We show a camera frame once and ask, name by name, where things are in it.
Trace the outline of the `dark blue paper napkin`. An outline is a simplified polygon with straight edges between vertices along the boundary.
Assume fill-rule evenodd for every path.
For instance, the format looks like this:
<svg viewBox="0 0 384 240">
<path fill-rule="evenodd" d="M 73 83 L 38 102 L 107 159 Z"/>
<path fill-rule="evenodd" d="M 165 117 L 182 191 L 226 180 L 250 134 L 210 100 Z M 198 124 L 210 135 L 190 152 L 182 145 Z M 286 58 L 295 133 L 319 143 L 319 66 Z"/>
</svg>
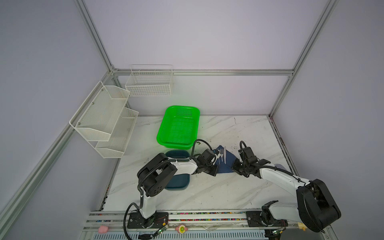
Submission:
<svg viewBox="0 0 384 240">
<path fill-rule="evenodd" d="M 219 145 L 216 149 L 223 149 L 222 145 Z M 229 150 L 227 150 L 227 164 L 224 164 L 221 160 L 221 164 L 218 166 L 218 174 L 227 174 L 227 173 L 233 173 L 232 165 L 233 162 L 237 159 L 237 157 L 231 153 Z"/>
</svg>

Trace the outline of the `silver table knife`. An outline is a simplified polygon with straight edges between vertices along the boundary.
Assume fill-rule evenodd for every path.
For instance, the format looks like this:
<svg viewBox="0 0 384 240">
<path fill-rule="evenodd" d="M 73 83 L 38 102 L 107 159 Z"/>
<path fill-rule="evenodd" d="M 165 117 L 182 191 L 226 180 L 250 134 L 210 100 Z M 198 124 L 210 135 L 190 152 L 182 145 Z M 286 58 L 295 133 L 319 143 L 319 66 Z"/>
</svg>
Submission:
<svg viewBox="0 0 384 240">
<path fill-rule="evenodd" d="M 222 162 L 224 164 L 227 164 L 227 150 L 225 147 L 223 147 L 222 149 Z"/>
</svg>

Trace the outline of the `dark teal plastic tray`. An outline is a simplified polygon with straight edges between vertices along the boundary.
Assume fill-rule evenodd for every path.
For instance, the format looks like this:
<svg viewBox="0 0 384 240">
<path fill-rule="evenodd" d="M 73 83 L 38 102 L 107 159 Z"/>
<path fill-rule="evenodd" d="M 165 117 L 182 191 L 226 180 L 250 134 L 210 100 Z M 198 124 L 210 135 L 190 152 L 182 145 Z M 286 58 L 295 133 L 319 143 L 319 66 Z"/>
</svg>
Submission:
<svg viewBox="0 0 384 240">
<path fill-rule="evenodd" d="M 171 150 L 166 152 L 166 156 L 175 159 L 186 159 L 190 157 L 190 154 L 185 150 Z M 190 175 L 174 175 L 165 189 L 168 191 L 182 191 L 188 187 L 189 183 Z"/>
</svg>

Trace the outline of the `green plastic perforated basket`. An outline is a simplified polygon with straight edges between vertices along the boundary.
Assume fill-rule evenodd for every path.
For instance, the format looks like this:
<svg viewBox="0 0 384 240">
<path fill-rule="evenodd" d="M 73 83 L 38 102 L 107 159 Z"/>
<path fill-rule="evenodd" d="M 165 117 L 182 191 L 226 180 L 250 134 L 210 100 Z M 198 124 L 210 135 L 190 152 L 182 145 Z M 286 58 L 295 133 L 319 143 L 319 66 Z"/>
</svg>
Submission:
<svg viewBox="0 0 384 240">
<path fill-rule="evenodd" d="M 158 144 L 169 149 L 190 149 L 197 139 L 200 114 L 195 107 L 168 107 L 157 134 Z"/>
</svg>

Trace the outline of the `silver fork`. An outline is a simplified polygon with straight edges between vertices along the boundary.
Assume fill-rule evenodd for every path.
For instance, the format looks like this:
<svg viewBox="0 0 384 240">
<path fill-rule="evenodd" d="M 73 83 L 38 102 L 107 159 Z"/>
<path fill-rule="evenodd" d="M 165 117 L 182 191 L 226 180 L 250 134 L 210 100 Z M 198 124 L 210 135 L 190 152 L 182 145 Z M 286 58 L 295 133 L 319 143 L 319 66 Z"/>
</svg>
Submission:
<svg viewBox="0 0 384 240">
<path fill-rule="evenodd" d="M 222 157 L 223 157 L 223 149 L 216 149 L 216 160 L 215 160 L 216 165 L 219 166 L 221 164 Z"/>
</svg>

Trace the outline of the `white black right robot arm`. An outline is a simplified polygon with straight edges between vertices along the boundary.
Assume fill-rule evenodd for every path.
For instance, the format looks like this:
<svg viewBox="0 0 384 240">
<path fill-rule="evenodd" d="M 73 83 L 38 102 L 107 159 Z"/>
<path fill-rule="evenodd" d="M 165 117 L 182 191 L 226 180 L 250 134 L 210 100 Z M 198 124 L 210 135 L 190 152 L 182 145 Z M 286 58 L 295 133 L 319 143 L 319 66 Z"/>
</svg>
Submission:
<svg viewBox="0 0 384 240">
<path fill-rule="evenodd" d="M 293 221 L 319 233 L 342 216 L 327 185 L 319 179 L 302 179 L 264 159 L 252 163 L 236 159 L 232 169 L 246 178 L 253 175 L 271 182 L 296 197 L 294 203 L 273 200 L 264 204 L 260 214 L 264 226 L 272 226 L 280 220 Z"/>
</svg>

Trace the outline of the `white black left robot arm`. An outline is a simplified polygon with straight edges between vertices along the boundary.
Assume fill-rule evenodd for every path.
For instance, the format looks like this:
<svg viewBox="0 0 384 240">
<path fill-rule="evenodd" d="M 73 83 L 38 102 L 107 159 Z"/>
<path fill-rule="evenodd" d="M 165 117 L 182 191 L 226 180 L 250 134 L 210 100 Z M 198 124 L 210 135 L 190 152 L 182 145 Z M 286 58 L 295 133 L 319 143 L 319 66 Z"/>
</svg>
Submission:
<svg viewBox="0 0 384 240">
<path fill-rule="evenodd" d="M 163 191 L 174 176 L 206 173 L 216 176 L 219 153 L 207 149 L 202 154 L 188 158 L 172 158 L 159 153 L 137 174 L 140 193 L 138 212 L 144 220 L 152 219 L 156 213 L 156 196 Z"/>
</svg>

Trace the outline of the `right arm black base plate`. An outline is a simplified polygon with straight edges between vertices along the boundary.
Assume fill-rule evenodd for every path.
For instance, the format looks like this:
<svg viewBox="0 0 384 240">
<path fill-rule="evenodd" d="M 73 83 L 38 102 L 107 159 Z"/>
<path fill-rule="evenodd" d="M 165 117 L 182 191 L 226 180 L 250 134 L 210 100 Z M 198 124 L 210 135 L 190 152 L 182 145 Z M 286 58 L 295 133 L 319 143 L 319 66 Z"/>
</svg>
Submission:
<svg viewBox="0 0 384 240">
<path fill-rule="evenodd" d="M 246 220 L 249 227 L 281 227 L 288 226 L 287 220 L 275 220 L 272 216 L 262 211 L 247 211 Z"/>
</svg>

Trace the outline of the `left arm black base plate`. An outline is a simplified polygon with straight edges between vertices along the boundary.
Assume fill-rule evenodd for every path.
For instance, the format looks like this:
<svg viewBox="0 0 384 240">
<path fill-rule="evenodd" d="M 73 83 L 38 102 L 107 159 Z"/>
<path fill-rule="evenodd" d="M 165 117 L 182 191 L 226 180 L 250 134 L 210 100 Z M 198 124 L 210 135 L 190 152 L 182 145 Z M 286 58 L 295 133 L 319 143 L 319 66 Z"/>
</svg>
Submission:
<svg viewBox="0 0 384 240">
<path fill-rule="evenodd" d="M 169 213 L 158 212 L 145 219 L 141 213 L 132 212 L 127 220 L 128 229 L 160 229 L 169 221 Z"/>
</svg>

